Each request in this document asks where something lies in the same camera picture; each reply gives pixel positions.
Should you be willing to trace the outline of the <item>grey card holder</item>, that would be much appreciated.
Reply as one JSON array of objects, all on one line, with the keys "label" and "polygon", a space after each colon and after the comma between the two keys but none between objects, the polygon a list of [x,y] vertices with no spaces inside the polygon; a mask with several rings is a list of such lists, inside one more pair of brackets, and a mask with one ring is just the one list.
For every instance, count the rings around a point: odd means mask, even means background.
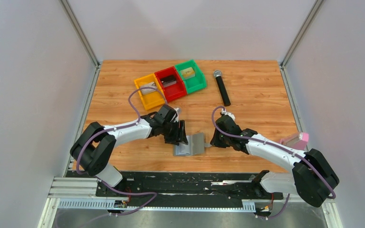
[{"label": "grey card holder", "polygon": [[180,142],[178,145],[173,146],[174,156],[195,156],[204,154],[206,148],[212,147],[205,141],[204,133],[196,133],[187,136],[188,143],[184,144]]}]

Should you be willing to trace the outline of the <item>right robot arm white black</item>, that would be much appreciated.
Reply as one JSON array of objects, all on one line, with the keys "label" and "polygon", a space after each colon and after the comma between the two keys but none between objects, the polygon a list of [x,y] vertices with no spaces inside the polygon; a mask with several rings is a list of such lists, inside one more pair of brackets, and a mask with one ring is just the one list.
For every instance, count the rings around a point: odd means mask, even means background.
[{"label": "right robot arm white black", "polygon": [[247,155],[261,157],[287,171],[262,174],[252,185],[256,197],[262,199],[274,192],[296,194],[314,207],[336,197],[334,189],[340,183],[339,177],[319,150],[296,150],[271,141],[252,129],[243,130],[230,114],[222,114],[213,120],[213,124],[212,146],[231,147]]}]

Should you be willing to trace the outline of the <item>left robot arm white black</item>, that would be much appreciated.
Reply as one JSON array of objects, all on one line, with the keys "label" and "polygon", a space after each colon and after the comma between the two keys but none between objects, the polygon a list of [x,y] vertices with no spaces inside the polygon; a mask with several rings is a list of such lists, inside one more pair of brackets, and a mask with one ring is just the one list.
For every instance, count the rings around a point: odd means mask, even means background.
[{"label": "left robot arm white black", "polygon": [[140,116],[133,122],[119,125],[101,125],[93,122],[82,132],[70,149],[70,155],[88,175],[108,185],[115,196],[126,192],[126,182],[120,171],[110,164],[113,149],[122,144],[162,135],[166,144],[187,145],[185,121],[178,111],[163,105],[157,112]]}]

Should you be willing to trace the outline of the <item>black card in red bin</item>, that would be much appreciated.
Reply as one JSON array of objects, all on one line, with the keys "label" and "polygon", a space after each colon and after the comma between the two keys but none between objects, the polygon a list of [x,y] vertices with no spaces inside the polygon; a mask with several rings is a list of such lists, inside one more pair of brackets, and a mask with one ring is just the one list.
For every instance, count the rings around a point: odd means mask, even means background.
[{"label": "black card in red bin", "polygon": [[177,84],[177,80],[174,75],[169,75],[161,78],[161,84],[163,88]]}]

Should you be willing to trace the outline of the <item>silver card in yellow bin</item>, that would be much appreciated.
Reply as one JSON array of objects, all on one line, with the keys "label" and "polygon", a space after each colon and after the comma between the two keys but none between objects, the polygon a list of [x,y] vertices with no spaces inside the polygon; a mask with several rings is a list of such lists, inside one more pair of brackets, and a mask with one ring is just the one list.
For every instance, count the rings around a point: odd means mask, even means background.
[{"label": "silver card in yellow bin", "polygon": [[142,95],[147,95],[152,92],[155,92],[157,90],[157,85],[154,81],[152,81],[147,84],[141,85],[139,88]]}]

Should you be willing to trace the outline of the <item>gold card in green bin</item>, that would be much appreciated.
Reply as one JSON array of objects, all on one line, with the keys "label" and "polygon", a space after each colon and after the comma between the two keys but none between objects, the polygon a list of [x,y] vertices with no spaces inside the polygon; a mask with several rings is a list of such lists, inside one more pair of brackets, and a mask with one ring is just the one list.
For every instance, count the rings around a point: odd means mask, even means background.
[{"label": "gold card in green bin", "polygon": [[194,69],[192,67],[188,67],[188,68],[185,68],[185,69],[182,69],[180,71],[181,75],[182,75],[182,78],[184,80],[186,79],[190,79],[190,78],[193,78],[196,76],[196,73],[194,71]]}]

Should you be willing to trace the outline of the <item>pink card stand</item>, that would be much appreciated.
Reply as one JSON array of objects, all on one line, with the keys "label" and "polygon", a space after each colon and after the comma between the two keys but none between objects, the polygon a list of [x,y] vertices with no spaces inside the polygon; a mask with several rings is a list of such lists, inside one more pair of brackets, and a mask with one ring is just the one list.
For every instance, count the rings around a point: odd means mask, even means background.
[{"label": "pink card stand", "polygon": [[295,134],[280,139],[279,143],[296,150],[305,150],[308,141],[309,141],[308,133],[297,132]]}]

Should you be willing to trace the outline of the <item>yellow plastic bin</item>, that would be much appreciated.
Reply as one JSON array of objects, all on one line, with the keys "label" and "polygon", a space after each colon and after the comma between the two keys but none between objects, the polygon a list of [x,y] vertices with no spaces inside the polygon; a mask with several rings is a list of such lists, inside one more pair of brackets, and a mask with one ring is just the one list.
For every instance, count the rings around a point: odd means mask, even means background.
[{"label": "yellow plastic bin", "polygon": [[135,79],[134,84],[140,89],[138,93],[145,110],[149,111],[166,103],[163,89],[154,73]]}]

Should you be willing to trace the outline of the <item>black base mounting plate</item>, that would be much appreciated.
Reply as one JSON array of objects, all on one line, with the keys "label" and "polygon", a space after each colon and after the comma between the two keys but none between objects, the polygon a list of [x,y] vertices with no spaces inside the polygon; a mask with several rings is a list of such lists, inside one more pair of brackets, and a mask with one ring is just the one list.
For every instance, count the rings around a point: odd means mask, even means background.
[{"label": "black base mounting plate", "polygon": [[140,206],[152,192],[158,195],[148,205],[161,208],[242,208],[242,200],[270,203],[282,200],[282,193],[267,193],[251,181],[256,173],[217,172],[143,172],[123,171],[123,180],[116,189],[137,193],[128,205]]}]

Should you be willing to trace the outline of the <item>red plastic bin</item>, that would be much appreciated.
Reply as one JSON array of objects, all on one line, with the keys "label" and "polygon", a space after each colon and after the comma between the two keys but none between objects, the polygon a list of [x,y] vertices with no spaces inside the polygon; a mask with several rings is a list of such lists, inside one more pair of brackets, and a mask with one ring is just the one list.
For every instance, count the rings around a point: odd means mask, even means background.
[{"label": "red plastic bin", "polygon": [[174,66],[157,71],[154,74],[160,83],[167,102],[172,102],[187,95],[185,84]]}]

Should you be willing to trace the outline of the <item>green plastic bin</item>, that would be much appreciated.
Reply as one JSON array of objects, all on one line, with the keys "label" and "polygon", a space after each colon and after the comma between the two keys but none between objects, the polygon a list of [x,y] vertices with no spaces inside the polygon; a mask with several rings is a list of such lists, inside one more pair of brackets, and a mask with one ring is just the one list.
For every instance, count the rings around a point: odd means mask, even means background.
[{"label": "green plastic bin", "polygon": [[[176,64],[174,67],[185,84],[187,94],[198,92],[207,87],[205,75],[193,59]],[[184,76],[183,71],[186,69],[192,69],[193,75]]]}]

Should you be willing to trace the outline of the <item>black handheld microphone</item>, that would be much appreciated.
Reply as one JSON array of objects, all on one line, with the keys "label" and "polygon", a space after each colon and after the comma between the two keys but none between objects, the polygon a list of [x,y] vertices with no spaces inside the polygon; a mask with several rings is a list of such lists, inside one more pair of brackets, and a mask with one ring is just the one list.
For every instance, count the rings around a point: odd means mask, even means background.
[{"label": "black handheld microphone", "polygon": [[213,77],[216,80],[216,83],[217,83],[217,86],[218,86],[218,89],[219,89],[221,99],[222,99],[222,102],[223,102],[224,106],[230,106],[231,101],[230,101],[230,98],[228,96],[227,89],[225,87],[225,84],[224,84],[224,81],[223,81],[223,78],[222,78],[222,72],[220,70],[215,70],[213,72]]}]

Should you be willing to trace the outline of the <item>right aluminium frame post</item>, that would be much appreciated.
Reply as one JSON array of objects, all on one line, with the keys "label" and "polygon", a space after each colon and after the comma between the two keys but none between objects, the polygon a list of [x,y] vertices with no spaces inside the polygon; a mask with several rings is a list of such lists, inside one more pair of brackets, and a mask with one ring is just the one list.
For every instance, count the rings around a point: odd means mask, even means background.
[{"label": "right aluminium frame post", "polygon": [[309,13],[307,14],[304,22],[302,23],[298,33],[296,34],[293,42],[291,43],[288,51],[286,52],[283,60],[279,64],[280,73],[281,73],[282,80],[283,80],[283,83],[285,86],[285,90],[286,90],[286,93],[288,96],[291,111],[292,111],[292,114],[294,117],[296,127],[299,131],[303,131],[304,127],[303,127],[301,116],[299,114],[297,101],[293,94],[292,83],[289,78],[287,67],[288,67],[293,55],[295,54],[295,51],[297,50],[299,44],[301,43],[303,37],[306,35],[309,27],[312,25],[315,17],[318,15],[318,13],[324,3],[325,3],[325,0],[315,0],[314,1],[313,5],[312,5]]}]

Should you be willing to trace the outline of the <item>aluminium frame post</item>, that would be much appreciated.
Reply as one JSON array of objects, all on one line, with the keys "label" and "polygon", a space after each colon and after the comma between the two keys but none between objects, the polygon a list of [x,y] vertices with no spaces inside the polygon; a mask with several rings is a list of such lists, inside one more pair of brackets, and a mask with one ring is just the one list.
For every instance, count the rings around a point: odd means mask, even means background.
[{"label": "aluminium frame post", "polygon": [[324,3],[325,3],[325,0],[315,0],[314,1],[313,5],[312,5],[309,13],[307,14],[304,22],[302,23],[298,33],[296,34],[293,42],[291,43],[288,51],[286,52],[283,60],[279,64],[280,73],[281,73],[282,80],[283,80],[283,83],[285,86],[285,90],[286,90],[286,93],[288,96],[291,111],[292,111],[292,114],[294,117],[296,127],[299,131],[303,131],[304,127],[303,127],[301,116],[299,114],[297,101],[293,94],[292,83],[289,78],[287,67],[288,67],[293,55],[295,54],[295,51],[297,50],[299,44],[301,43],[303,37],[306,35],[309,27],[312,25],[315,17],[318,15],[318,13]]},{"label": "aluminium frame post", "polygon": [[78,19],[77,16],[75,15],[72,6],[70,4],[70,2],[68,0],[60,0],[59,1],[60,4],[63,7],[63,10],[66,14],[66,16],[68,17],[69,22],[71,23],[74,31],[76,32],[83,48],[85,49],[85,52],[87,53],[87,56],[89,57],[91,63],[93,64],[93,76],[92,79],[89,82],[89,87],[88,87],[88,93],[87,93],[87,97],[85,99],[84,102],[84,109],[83,112],[86,113],[89,109],[90,106],[90,102],[92,99],[92,95],[93,95],[93,90],[94,87],[96,85],[96,79],[97,79],[97,74],[99,72],[100,66],[101,66],[101,62],[98,60],[92,46],[90,45],[87,36],[85,35]]}]

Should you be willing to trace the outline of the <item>left aluminium frame post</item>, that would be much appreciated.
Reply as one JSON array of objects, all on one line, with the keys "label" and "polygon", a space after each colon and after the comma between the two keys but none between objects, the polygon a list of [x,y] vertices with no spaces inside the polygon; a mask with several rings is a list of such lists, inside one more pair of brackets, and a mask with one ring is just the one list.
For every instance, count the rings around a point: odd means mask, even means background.
[{"label": "left aluminium frame post", "polygon": [[89,87],[88,87],[88,93],[87,93],[87,97],[85,99],[84,102],[84,109],[83,112],[86,113],[89,109],[90,106],[90,102],[92,99],[92,95],[93,95],[93,90],[94,87],[96,85],[96,79],[97,79],[97,74],[99,72],[100,66],[101,66],[101,62],[98,60],[92,46],[90,45],[87,36],[85,35],[78,19],[77,16],[75,15],[72,6],[70,4],[70,2],[68,0],[60,0],[59,1],[60,4],[63,7],[63,10],[66,14],[66,16],[68,17],[69,22],[71,23],[74,31],[76,32],[83,48],[85,49],[85,52],[87,53],[87,56],[89,57],[91,63],[93,64],[93,76],[92,79],[89,82]]}]

